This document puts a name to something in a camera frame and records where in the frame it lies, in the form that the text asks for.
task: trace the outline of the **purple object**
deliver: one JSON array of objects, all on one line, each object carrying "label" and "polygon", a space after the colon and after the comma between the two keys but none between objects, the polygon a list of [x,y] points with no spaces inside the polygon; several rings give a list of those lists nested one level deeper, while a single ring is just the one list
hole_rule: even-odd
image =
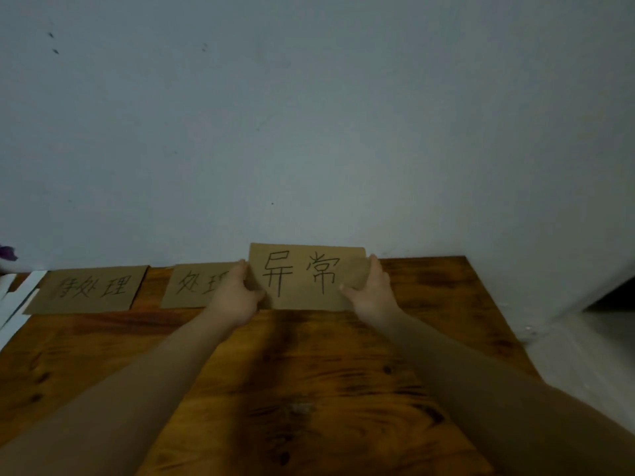
[{"label": "purple object", "polygon": [[15,262],[18,257],[15,255],[15,249],[9,246],[0,246],[0,259]]}]

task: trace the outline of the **person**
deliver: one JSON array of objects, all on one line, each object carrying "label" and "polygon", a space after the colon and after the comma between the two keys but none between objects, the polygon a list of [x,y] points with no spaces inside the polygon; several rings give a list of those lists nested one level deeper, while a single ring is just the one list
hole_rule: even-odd
[{"label": "person", "polygon": [[[0,449],[0,474],[132,475],[214,349],[265,296],[235,265],[200,315]],[[635,436],[586,404],[403,312],[376,256],[340,290],[393,342],[454,422],[512,475],[635,474]]]}]

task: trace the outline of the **white strip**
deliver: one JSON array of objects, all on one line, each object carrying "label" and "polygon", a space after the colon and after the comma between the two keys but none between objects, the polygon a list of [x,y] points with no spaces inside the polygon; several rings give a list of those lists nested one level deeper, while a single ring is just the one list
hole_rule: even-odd
[{"label": "white strip", "polygon": [[9,287],[11,287],[11,283],[15,279],[15,274],[7,274],[0,277],[0,301],[3,299],[4,295],[9,292]]},{"label": "white strip", "polygon": [[7,293],[0,301],[0,328],[4,326],[13,313],[16,311],[20,304],[24,302],[24,299],[33,292],[36,285],[42,280],[45,270],[35,270],[29,274],[29,276],[20,284],[20,287],[13,292]]},{"label": "white strip", "polygon": [[24,314],[24,310],[27,308],[31,301],[36,296],[39,289],[33,291],[33,293],[28,297],[27,301],[20,306],[17,312],[13,315],[9,322],[4,324],[3,328],[0,329],[0,351],[4,349],[4,346],[11,340],[15,333],[20,330],[24,324],[28,321],[29,315]]}]

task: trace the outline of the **forearm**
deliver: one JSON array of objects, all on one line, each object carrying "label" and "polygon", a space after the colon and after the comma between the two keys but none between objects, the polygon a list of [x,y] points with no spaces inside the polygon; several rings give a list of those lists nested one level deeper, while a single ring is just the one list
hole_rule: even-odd
[{"label": "forearm", "polygon": [[0,449],[0,473],[133,474],[231,329],[203,312]]},{"label": "forearm", "polygon": [[498,468],[519,475],[631,468],[635,437],[589,406],[401,311],[385,321],[378,330]]}]

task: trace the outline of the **wooden surface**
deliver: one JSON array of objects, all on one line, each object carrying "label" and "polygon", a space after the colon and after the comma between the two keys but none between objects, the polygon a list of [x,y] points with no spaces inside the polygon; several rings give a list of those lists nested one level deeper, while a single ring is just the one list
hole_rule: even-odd
[{"label": "wooden surface", "polygon": [[[538,377],[465,258],[382,263],[409,314]],[[170,272],[150,269],[127,312],[31,317],[0,353],[0,444],[199,312],[158,309]],[[218,347],[140,469],[159,473],[495,472],[352,313],[277,311]]]}]

